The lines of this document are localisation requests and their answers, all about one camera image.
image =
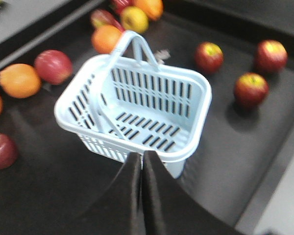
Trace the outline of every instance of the basket bottom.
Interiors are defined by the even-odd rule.
[[[90,150],[93,153],[97,153],[99,155],[105,156],[107,158],[113,159],[118,162],[124,163],[126,160],[126,157],[129,153],[128,149],[123,149],[121,147],[116,148],[115,145],[109,145],[106,142],[97,140],[95,138],[90,138],[87,136],[82,136],[78,134],[78,137],[82,140],[82,142],[85,144],[88,150]],[[163,162],[164,166],[168,170],[168,172],[172,175],[174,178],[178,178],[183,169],[185,164],[185,159],[174,162],[174,163],[165,163]]]
[[[126,112],[114,108],[110,110],[109,116],[113,117],[111,120],[129,141],[155,151],[177,152],[189,142],[190,132],[184,126],[159,114],[151,115],[144,109]],[[104,133],[117,136],[108,125],[104,126]]]

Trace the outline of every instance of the gray countertop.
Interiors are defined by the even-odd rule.
[[[294,0],[189,0],[294,36]]]
[[[0,43],[70,0],[7,0],[0,9]]]

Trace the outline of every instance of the basket rim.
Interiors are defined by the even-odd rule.
[[[61,112],[61,107],[62,106],[67,107],[65,100],[66,100],[66,97],[68,96],[68,93],[70,93],[71,91],[76,91],[75,85],[79,84],[79,81],[78,81],[78,79],[75,79],[75,78],[79,76],[79,74],[83,71],[84,68],[86,68],[86,66],[89,63],[93,63],[95,61],[105,63],[109,59],[109,57],[110,57],[109,54],[96,55],[96,56],[93,56],[90,59],[88,59],[82,65],[80,70],[76,73],[75,77],[68,84],[68,86],[65,88],[63,93],[60,95],[60,97],[56,101],[56,104],[54,106],[54,115],[56,118],[56,122],[58,123],[58,125],[60,127],[62,127],[63,129],[65,129],[67,131],[70,131],[70,132],[73,132],[76,134],[82,134],[85,136],[89,136],[91,138],[96,138],[96,139],[105,141],[110,144],[114,144],[114,145],[117,145],[117,146],[120,146],[120,147],[123,147],[126,149],[130,149],[130,151],[141,152],[141,151],[145,151],[145,150],[151,150],[150,147],[148,148],[148,147],[145,147],[145,146],[137,144],[137,143],[132,143],[127,140],[122,140],[117,137],[107,135],[105,133],[100,133],[100,132],[96,132],[92,129],[80,127],[77,124],[72,124],[70,122],[63,121],[63,118],[62,118],[63,113]],[[121,57],[121,58],[124,58],[125,60],[136,61],[135,59],[128,58],[128,57]],[[162,161],[168,162],[168,163],[174,163],[174,162],[179,162],[179,161],[182,161],[182,160],[188,158],[196,150],[196,148],[199,144],[203,125],[204,125],[204,122],[205,122],[205,119],[206,119],[206,116],[208,113],[208,109],[209,109],[209,106],[211,103],[212,92],[211,92],[211,86],[210,86],[208,80],[199,72],[196,72],[196,71],[190,70],[190,69],[169,66],[169,65],[159,65],[159,68],[160,68],[160,72],[161,72],[161,69],[164,69],[165,72],[167,72],[167,70],[173,69],[173,70],[183,71],[186,73],[192,73],[193,75],[196,75],[196,76],[199,75],[199,77],[200,77],[201,81],[203,82],[203,84],[205,85],[205,89],[206,89],[205,96],[203,97],[203,106],[200,109],[200,113],[199,113],[198,118],[196,119],[197,124],[194,126],[194,128],[193,128],[194,130],[191,132],[192,136],[190,136],[190,141],[188,142],[188,144],[183,149],[180,149],[176,152],[166,153],[166,152],[162,152],[159,150],[155,150],[158,153],[158,155],[160,156]],[[192,80],[192,82],[198,84],[199,86],[202,86],[198,81],[194,80],[193,78],[188,77],[188,79]]]

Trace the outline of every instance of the basket slot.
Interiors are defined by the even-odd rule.
[[[69,112],[70,112],[70,114],[72,114],[72,117],[75,119],[75,121],[78,121],[78,117],[71,107],[69,108]]]
[[[135,124],[135,126],[140,126],[144,120],[146,120],[146,118],[141,117],[141,118],[138,120],[138,122]]]
[[[90,138],[87,136],[78,135],[86,147],[95,153],[104,155],[108,158],[112,158],[119,162],[124,162],[127,156],[127,153],[122,153],[111,147],[107,147],[106,143],[103,141],[98,141],[97,139]]]
[[[157,149],[161,149],[166,143],[168,142],[167,139],[162,140],[158,145],[157,145]]]
[[[133,122],[135,122],[139,117],[137,115],[135,115],[128,123],[129,124],[133,124]]]
[[[166,125],[164,123],[162,123],[155,131],[159,132],[161,131]]]
[[[151,119],[146,120],[146,122],[142,125],[142,128],[146,128],[151,122]]]
[[[152,129],[154,129],[157,125],[159,124],[158,121],[155,121],[148,129],[151,131]]]
[[[83,103],[83,101],[81,100],[80,96],[77,96],[77,100],[80,103],[80,105],[82,106],[83,109],[85,109],[85,104]]]
[[[173,128],[172,125],[168,126],[166,129],[164,129],[164,131],[162,132],[162,134],[165,135],[165,134],[168,133],[172,128]]]
[[[132,135],[130,135],[129,137],[128,137],[128,139],[129,140],[132,140],[132,139],[134,139],[137,135],[139,134],[139,131],[134,131],[134,133],[132,134]]]
[[[89,85],[88,84],[84,84],[84,89],[87,93],[89,93]]]
[[[179,127],[176,127],[169,135],[172,137],[172,136],[174,136],[175,134],[177,134],[178,133],[178,131],[180,131],[181,130],[181,128],[179,128]]]
[[[87,95],[86,95],[85,91],[81,90],[81,94],[82,94],[83,99],[85,100],[86,104],[88,104],[88,98],[87,98]]]
[[[73,106],[74,106],[75,110],[78,112],[78,114],[79,115],[82,115],[81,108],[78,106],[78,104],[76,103],[76,101],[73,101]]]
[[[149,135],[142,143],[146,144],[152,139],[153,135]]]
[[[90,116],[90,114],[87,115],[87,118],[89,119],[90,123],[94,126],[95,125],[95,122],[92,118],[92,116]]]
[[[171,141],[168,145],[166,145],[164,151],[168,152],[175,145],[174,141]]]
[[[133,115],[132,114],[128,114],[126,115],[123,119],[122,122],[126,122],[127,120],[129,120]]]
[[[128,129],[127,131],[124,132],[124,135],[128,136],[132,131],[133,131],[133,129]]]
[[[90,127],[90,125],[88,124],[88,121],[87,121],[87,120],[84,120],[84,123],[85,123],[85,125],[86,125],[86,127],[87,127],[88,129],[91,129],[91,127]]]
[[[101,99],[102,99],[103,104],[104,104],[105,106],[107,106],[107,101],[106,101],[104,95],[103,95],[103,94],[100,94],[100,96],[101,96]]]
[[[119,116],[116,117],[116,120],[120,120],[122,117],[124,117],[124,115],[126,115],[126,112],[121,113]]]
[[[112,75],[118,100],[189,118],[190,83],[122,68],[113,69]]]
[[[160,137],[155,137],[152,142],[150,142],[149,146],[150,147],[153,147],[158,141],[160,140]]]

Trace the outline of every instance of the apple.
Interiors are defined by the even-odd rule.
[[[202,73],[213,74],[223,64],[223,52],[214,43],[200,43],[195,51],[195,63]]]
[[[234,86],[236,103],[245,110],[260,105],[269,93],[269,85],[263,76],[247,72],[240,76]]]
[[[142,9],[151,21],[157,21],[163,14],[162,0],[133,0],[133,5]]]
[[[121,12],[127,8],[128,6],[133,5],[132,0],[111,0],[112,2],[112,9],[115,13],[118,15],[121,14]]]
[[[263,40],[257,45],[254,65],[258,72],[279,72],[285,67],[287,60],[288,54],[280,42]]]
[[[140,8],[128,6],[121,13],[121,24],[126,30],[142,34],[148,29],[148,17]]]
[[[18,155],[15,142],[8,135],[0,133],[0,170],[10,167]]]
[[[69,57],[58,50],[45,50],[34,61],[38,75],[52,85],[59,85],[73,73]]]
[[[110,12],[103,9],[96,9],[93,11],[90,15],[90,21],[95,29],[98,29],[100,26],[105,24],[110,24],[118,28],[121,32],[124,32],[124,28],[114,18],[114,16]]]

